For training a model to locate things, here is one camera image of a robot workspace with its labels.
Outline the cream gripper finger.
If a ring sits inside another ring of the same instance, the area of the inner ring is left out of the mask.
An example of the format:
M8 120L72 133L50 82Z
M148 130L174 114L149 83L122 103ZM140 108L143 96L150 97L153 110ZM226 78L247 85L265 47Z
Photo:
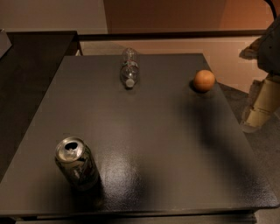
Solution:
M241 116L241 129L245 133L259 130L279 108L280 76L269 74L262 81L254 80Z

